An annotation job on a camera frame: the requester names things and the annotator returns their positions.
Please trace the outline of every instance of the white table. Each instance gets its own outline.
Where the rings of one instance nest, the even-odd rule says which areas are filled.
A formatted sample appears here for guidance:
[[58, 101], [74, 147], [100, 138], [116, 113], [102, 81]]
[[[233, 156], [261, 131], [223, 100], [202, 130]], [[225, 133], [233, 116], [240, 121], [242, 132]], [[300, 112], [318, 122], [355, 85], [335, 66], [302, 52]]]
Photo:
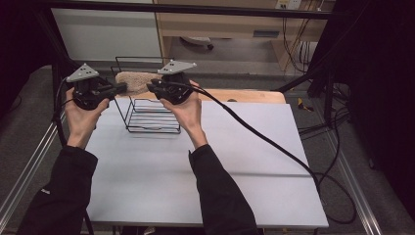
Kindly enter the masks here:
[[[129, 100], [117, 99], [121, 109]], [[307, 164], [286, 104], [225, 103], [259, 132]], [[279, 150], [247, 131], [221, 107], [203, 101], [209, 144], [251, 205], [258, 227], [327, 227], [312, 178]], [[114, 102], [87, 150], [99, 158], [88, 213], [118, 225], [201, 226], [188, 135], [130, 133]]]

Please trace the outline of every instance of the black sleeve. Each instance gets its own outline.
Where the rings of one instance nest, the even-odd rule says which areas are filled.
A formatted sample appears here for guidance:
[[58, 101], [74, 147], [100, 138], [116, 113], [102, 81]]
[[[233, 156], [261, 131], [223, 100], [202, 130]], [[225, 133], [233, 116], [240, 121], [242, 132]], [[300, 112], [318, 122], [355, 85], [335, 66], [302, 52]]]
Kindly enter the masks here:
[[49, 183], [31, 201], [18, 234], [79, 234], [97, 161], [82, 149], [64, 147]]
[[210, 145], [189, 154], [207, 235], [258, 234], [254, 213]]

